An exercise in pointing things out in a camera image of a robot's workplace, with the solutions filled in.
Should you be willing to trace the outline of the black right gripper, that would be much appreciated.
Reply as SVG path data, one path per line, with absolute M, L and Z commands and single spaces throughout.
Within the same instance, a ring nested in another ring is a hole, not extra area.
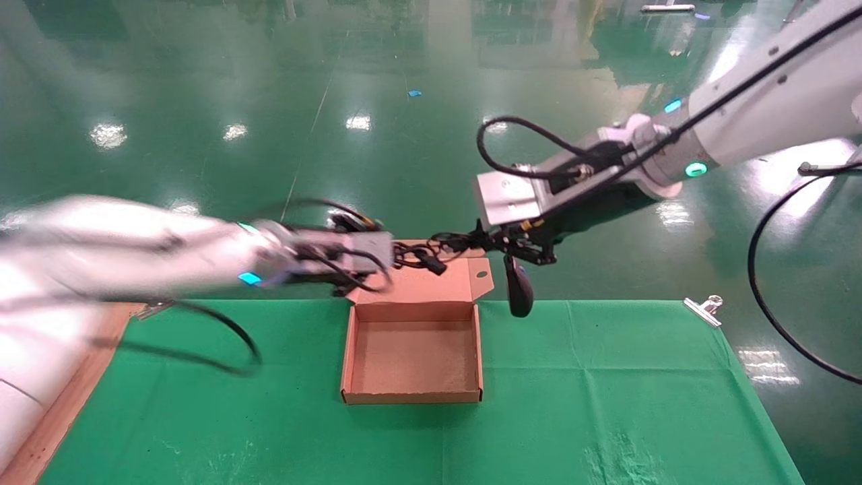
M 513 317 L 527 317 L 535 304 L 535 292 L 526 270 L 517 260 L 535 265 L 557 262 L 554 249 L 566 237 L 625 217 L 649 206 L 649 196 L 634 183 L 616 183 L 584 199 L 566 202 L 538 217 L 466 234 L 469 249 L 504 253 L 506 291 Z

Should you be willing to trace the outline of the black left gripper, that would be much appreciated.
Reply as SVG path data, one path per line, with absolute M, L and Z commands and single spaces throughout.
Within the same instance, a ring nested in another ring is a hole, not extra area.
M 383 227 L 367 217 L 335 211 L 332 213 L 332 229 L 341 233 L 380 232 Z M 392 288 L 392 278 L 388 272 L 329 271 L 318 273 L 317 280 L 332 286 L 331 295 L 337 298 L 347 297 L 357 291 L 385 294 Z

